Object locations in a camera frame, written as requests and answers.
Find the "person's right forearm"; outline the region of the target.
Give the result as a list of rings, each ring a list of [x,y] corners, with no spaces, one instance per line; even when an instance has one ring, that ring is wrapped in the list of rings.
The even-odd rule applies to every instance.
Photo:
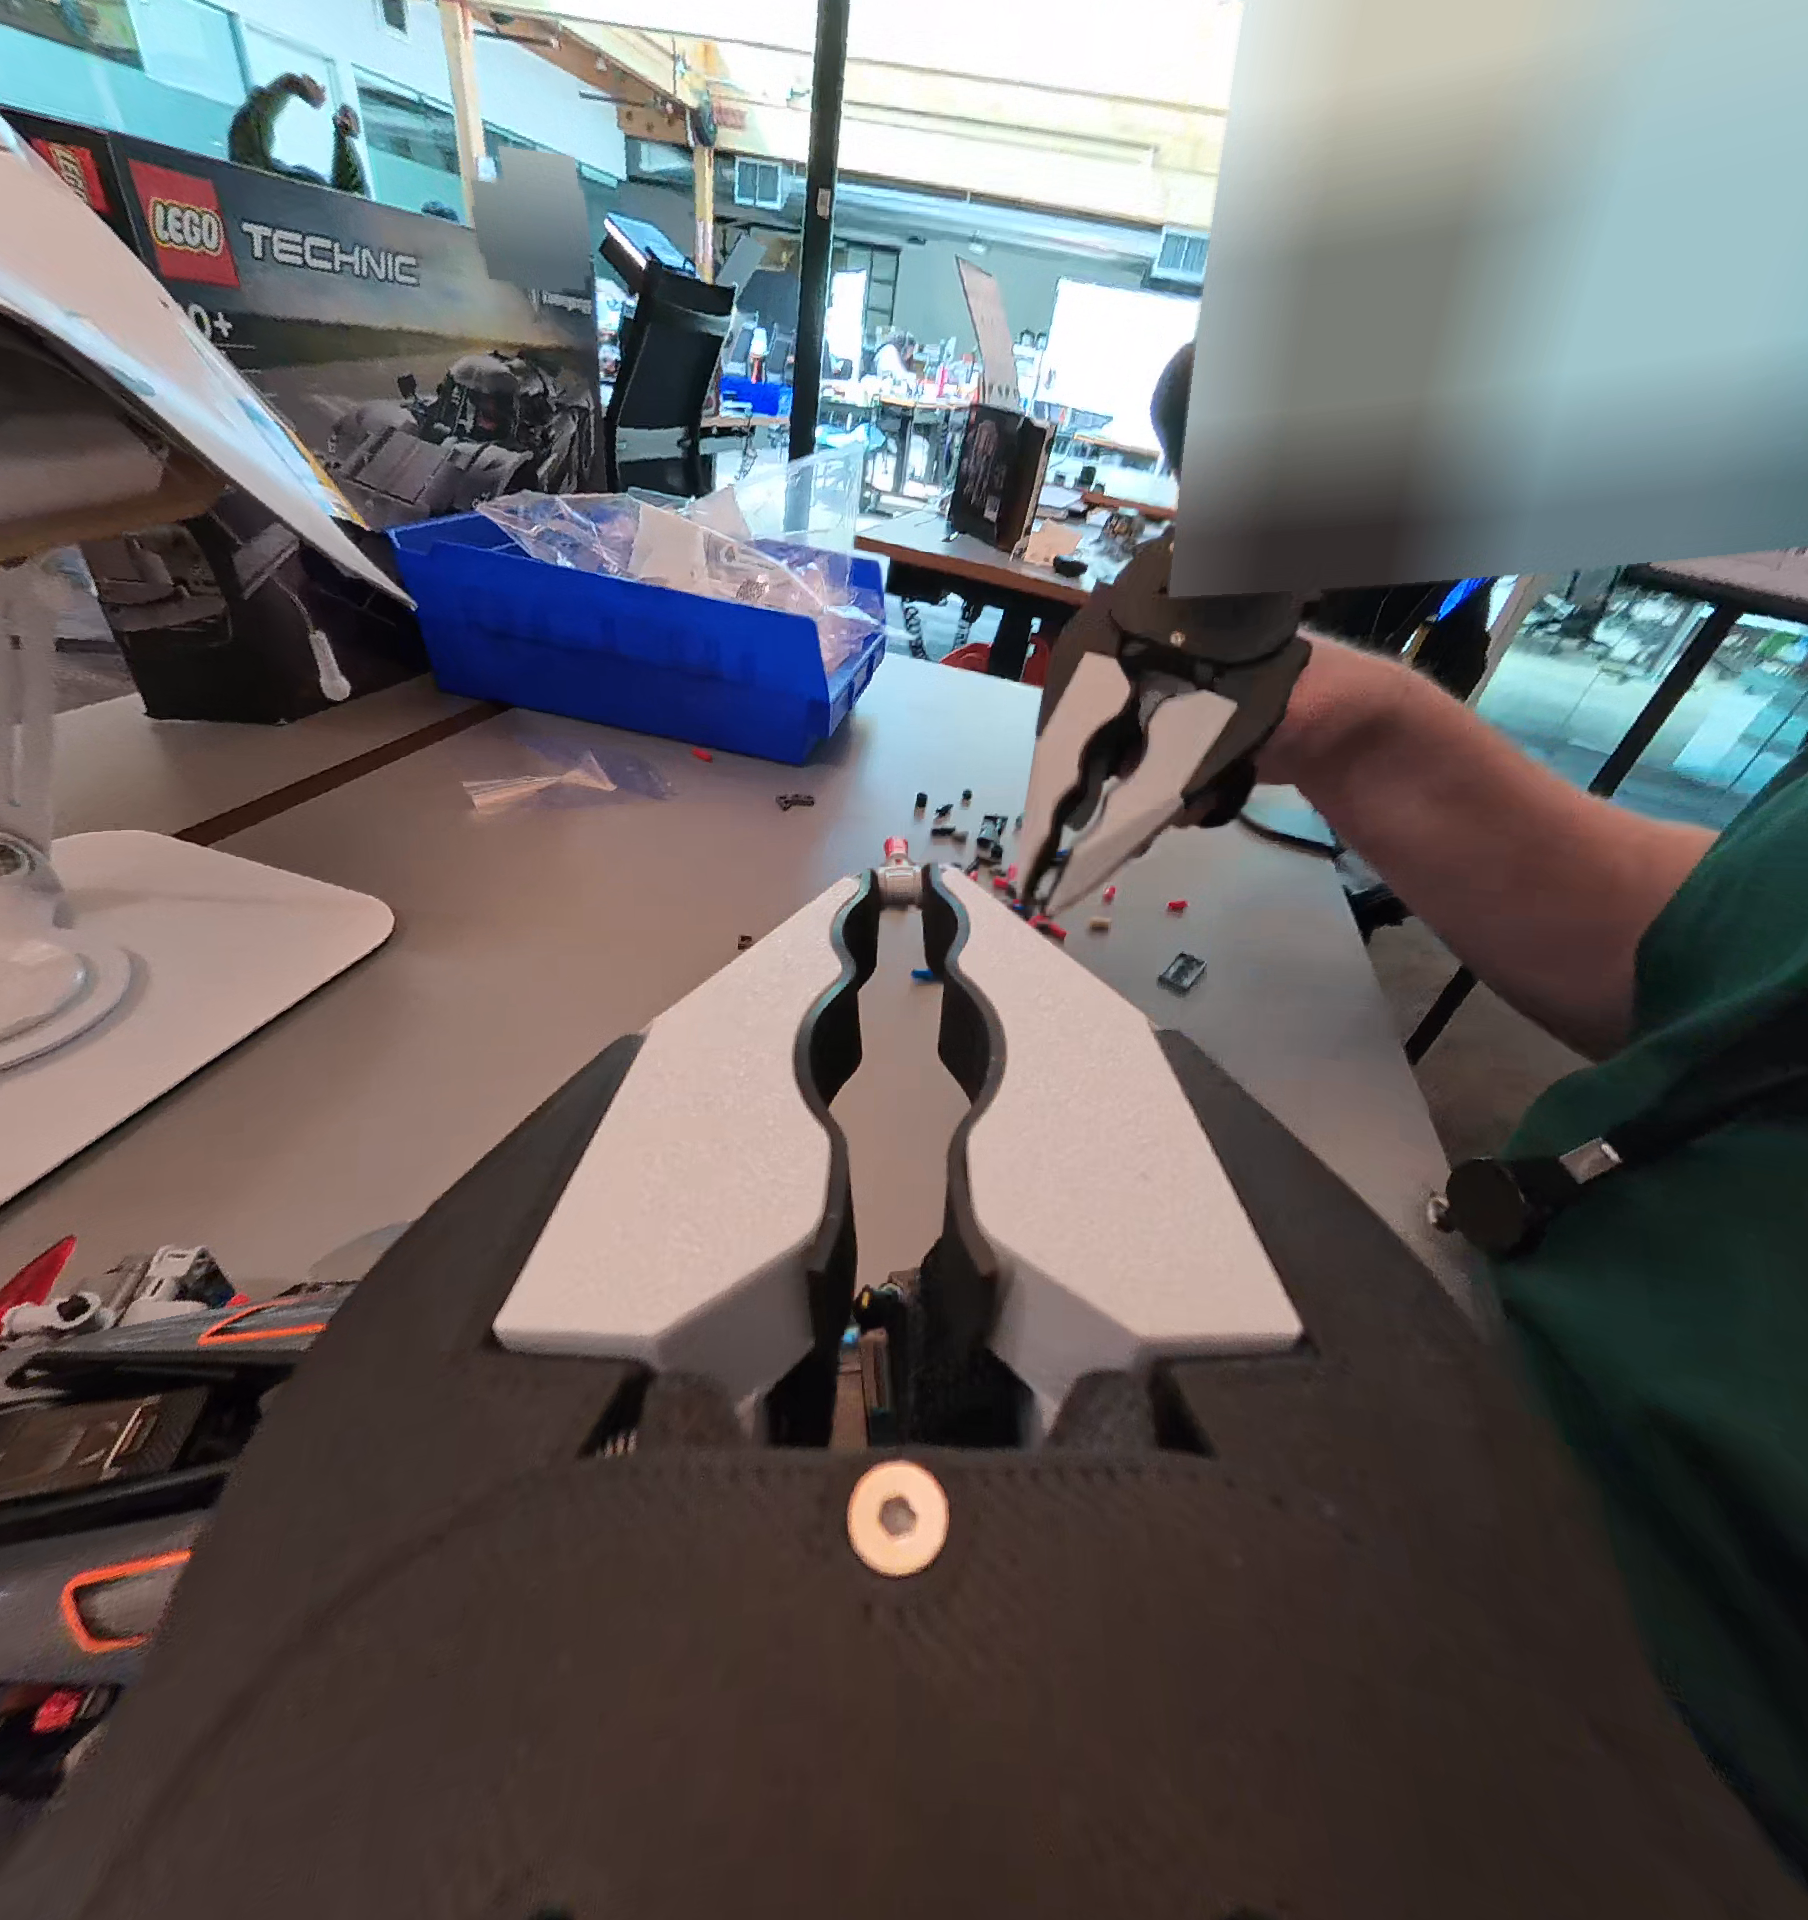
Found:
[[[1305,637],[1258,772],[1293,787],[1494,996],[1586,1060],[1617,1055],[1638,947],[1716,836],[1577,790],[1402,662]]]

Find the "dark lego set box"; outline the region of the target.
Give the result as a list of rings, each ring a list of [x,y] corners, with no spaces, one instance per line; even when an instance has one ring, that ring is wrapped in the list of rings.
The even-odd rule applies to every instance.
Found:
[[[350,540],[607,477],[589,291],[493,279],[455,221],[315,180],[0,108],[335,483]],[[428,671],[417,616],[234,489],[83,547],[130,684],[160,723],[277,728]]]

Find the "white instruction booklet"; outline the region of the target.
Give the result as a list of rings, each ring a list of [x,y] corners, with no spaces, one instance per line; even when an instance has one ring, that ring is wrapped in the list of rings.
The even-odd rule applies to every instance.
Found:
[[[134,402],[167,439],[334,567],[413,608],[347,529],[361,516],[186,308],[0,115],[0,314]]]

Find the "black framed sign stand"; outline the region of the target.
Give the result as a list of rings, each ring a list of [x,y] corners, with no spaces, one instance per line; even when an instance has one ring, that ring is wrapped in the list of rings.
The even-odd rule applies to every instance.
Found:
[[[1741,618],[1766,616],[1808,629],[1808,545],[1639,565],[1625,568],[1621,581],[1703,606],[1706,616],[1592,777],[1588,792],[1599,799],[1619,792]]]

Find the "black office chair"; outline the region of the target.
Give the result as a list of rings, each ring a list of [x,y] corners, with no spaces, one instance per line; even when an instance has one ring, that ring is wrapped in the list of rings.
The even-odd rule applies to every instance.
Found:
[[[620,365],[604,409],[612,493],[647,489],[696,501],[713,491],[703,426],[733,313],[731,288],[647,259],[620,327]]]

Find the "partly built lego model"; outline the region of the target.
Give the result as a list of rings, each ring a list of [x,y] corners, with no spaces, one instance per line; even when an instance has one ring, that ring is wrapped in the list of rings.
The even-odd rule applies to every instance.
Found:
[[[63,1238],[0,1287],[0,1798],[48,1801],[155,1643],[227,1479],[404,1224],[290,1283],[203,1243],[93,1277]]]

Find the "black pillar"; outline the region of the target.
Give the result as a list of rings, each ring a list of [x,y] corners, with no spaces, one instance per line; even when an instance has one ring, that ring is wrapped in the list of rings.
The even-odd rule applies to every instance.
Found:
[[[792,461],[810,457],[819,443],[825,332],[833,282],[833,214],[842,165],[848,30],[850,3],[819,3],[810,87],[810,141],[805,163],[796,355],[792,367]]]

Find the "blue plastic bin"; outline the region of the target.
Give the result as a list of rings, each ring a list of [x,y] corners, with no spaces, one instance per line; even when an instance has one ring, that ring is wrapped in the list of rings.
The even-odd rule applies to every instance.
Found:
[[[887,653],[884,575],[850,559],[869,621],[837,666],[796,612],[531,559],[478,512],[390,531],[441,692],[690,747],[806,765]]]

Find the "heap of clear plastic bags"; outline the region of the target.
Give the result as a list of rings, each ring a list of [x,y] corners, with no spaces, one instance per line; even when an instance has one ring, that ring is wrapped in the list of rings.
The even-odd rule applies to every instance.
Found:
[[[850,557],[864,467],[864,443],[854,439],[758,464],[680,505],[642,489],[522,491],[478,512],[541,562],[825,621],[854,610]]]

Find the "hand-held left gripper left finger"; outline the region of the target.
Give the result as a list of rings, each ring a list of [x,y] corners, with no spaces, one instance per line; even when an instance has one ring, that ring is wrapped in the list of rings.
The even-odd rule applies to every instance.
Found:
[[[696,1377],[735,1416],[812,1350],[833,1144],[797,1038],[854,976],[837,925],[863,899],[836,882],[643,1030],[493,1317],[503,1350]]]

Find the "wooden background desk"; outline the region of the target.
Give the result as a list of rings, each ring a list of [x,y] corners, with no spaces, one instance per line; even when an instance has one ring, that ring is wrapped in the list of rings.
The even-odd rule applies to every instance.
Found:
[[[1033,562],[1000,552],[985,540],[953,531],[936,510],[880,521],[858,531],[854,547],[886,567],[887,592],[906,605],[936,605],[957,595],[998,612],[996,637],[987,641],[983,671],[1021,682],[1037,644],[1049,646],[1091,592],[1115,578],[1165,536],[1142,541],[1131,555],[1108,552],[1097,540],[1079,545],[1079,575],[1059,572],[1057,562]]]

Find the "pile of small lego parts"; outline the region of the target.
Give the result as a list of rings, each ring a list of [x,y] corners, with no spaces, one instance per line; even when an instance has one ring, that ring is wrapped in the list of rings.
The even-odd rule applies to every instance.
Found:
[[[1015,839],[1022,829],[1021,814],[981,810],[970,787],[954,802],[938,807],[932,804],[929,792],[921,790],[915,799],[915,824],[923,829],[918,853],[929,854],[929,861],[921,862],[924,869],[954,866],[1045,940],[1059,946],[1066,942],[1066,925],[1021,895],[1021,866],[1013,861]]]

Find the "dark upright box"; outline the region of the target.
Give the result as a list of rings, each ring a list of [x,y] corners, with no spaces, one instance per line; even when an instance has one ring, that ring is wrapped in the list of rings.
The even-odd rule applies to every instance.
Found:
[[[1028,540],[1057,429],[1000,404],[972,404],[945,509],[945,531],[1011,557]]]

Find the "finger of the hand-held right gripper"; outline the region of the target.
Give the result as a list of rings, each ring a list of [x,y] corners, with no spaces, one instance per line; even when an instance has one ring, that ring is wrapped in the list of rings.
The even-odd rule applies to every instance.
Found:
[[[1131,856],[1123,824],[1082,829],[1066,861],[1062,836],[1089,802],[1106,797],[1110,754],[1135,734],[1135,688],[1115,656],[1087,655],[1065,678],[1053,665],[1045,685],[1057,695],[1039,720],[1021,804],[1021,899],[1084,899]]]
[[[1237,703],[1220,694],[1170,694],[1142,732],[1142,754],[1124,777],[1106,781],[1084,829],[1068,829],[1066,856],[1043,884],[1042,913],[1055,918],[1096,895],[1135,854],[1186,810],[1186,792],[1222,743]]]

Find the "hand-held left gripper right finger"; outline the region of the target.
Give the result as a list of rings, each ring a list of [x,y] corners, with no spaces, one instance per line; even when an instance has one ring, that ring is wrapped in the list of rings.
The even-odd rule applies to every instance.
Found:
[[[1094,1377],[1288,1357],[1300,1310],[1129,997],[957,869],[921,878],[938,1059],[965,1094],[934,1301],[1055,1428]]]

